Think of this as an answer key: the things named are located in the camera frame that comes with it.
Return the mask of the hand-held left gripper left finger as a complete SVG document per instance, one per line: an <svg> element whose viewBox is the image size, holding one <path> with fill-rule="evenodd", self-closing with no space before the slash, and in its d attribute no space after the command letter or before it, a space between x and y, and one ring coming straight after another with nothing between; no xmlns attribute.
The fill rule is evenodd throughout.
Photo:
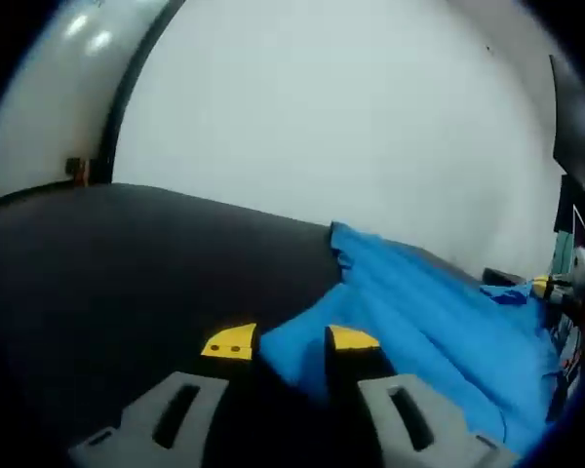
<svg viewBox="0 0 585 468"><path fill-rule="evenodd" d="M250 375L257 324L207 339L195 372L174 371L124 407L119 424L69 449L77 467L200 467L215 417Z"/></svg>

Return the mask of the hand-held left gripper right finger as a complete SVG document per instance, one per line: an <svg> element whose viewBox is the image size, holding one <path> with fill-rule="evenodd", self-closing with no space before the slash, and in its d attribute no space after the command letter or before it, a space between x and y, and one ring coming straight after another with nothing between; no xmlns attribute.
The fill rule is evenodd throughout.
<svg viewBox="0 0 585 468"><path fill-rule="evenodd" d="M467 427L463 411L417 376L398 374L371 335L325 328L336 428L369 467L512 467L518 456Z"/></svg>

